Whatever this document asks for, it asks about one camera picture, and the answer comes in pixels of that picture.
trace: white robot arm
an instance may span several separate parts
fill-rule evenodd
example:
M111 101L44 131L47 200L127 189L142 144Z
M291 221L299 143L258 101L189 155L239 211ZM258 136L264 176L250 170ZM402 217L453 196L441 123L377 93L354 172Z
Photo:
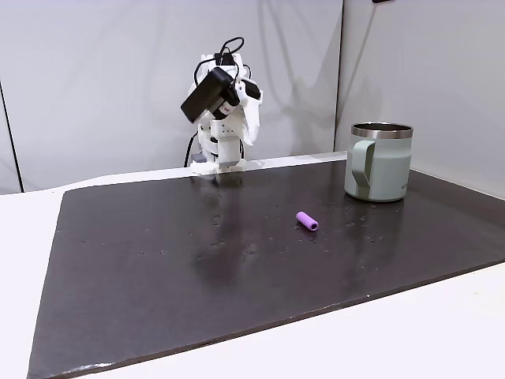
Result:
M223 52L228 43L238 39L242 40L239 48ZM235 54L242 46L243 39L238 37L226 41L219 53L202 55L196 68L196 71L202 68L201 75L196 77L195 72L195 84L181 106L188 120L198 128L202 151L192 155L190 166L197 174L243 171L242 141L253 146L258 136L263 91L245 77L241 56Z

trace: white wall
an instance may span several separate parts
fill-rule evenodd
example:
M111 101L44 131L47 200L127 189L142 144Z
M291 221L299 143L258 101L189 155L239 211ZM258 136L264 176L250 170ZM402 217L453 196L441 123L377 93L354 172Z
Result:
M0 74L27 190L183 164L200 55L245 37L264 90L246 158L333 149L342 0L0 0Z
M336 149L355 122L409 124L414 168L505 197L503 36L503 0L346 0Z
M20 191L9 130L7 129L5 108L0 94L0 195Z

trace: metal mug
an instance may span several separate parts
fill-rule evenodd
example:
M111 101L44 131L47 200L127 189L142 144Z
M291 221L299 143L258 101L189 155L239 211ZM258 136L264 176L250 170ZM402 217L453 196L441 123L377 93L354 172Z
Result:
M413 127L366 122L353 125L351 134L346 192L366 201L403 198L409 180Z

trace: dark table surface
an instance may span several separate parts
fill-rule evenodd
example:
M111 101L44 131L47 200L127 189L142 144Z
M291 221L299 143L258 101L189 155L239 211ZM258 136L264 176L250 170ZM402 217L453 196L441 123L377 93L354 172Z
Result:
M345 195L345 165L66 193L28 377L110 370L505 261L505 201L411 171L404 200L366 203Z

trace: purple cylinder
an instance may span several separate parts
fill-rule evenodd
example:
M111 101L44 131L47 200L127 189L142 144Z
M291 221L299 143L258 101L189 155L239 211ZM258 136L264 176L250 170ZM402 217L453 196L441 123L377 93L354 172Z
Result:
M315 221L311 216L309 216L305 212L297 213L297 220L300 221L300 223L310 231L316 231L317 228L319 227L317 221Z

